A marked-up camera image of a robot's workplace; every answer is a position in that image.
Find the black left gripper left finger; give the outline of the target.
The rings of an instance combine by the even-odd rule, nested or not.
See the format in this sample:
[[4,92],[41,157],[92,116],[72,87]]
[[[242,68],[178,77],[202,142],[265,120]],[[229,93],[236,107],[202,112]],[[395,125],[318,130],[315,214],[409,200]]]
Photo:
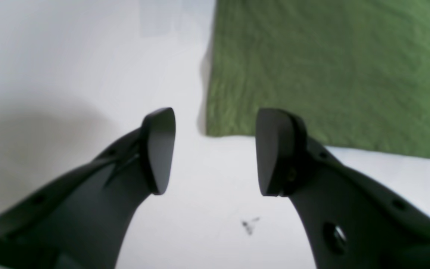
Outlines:
[[172,108],[0,214],[0,267],[114,269],[133,215],[169,183]]

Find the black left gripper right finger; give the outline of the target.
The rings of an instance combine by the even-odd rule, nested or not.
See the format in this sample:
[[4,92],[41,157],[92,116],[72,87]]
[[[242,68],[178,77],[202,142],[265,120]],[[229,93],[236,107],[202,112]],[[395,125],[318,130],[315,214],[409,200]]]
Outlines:
[[318,269],[430,269],[430,217],[342,164],[302,118],[261,108],[255,137],[261,194],[290,199]]

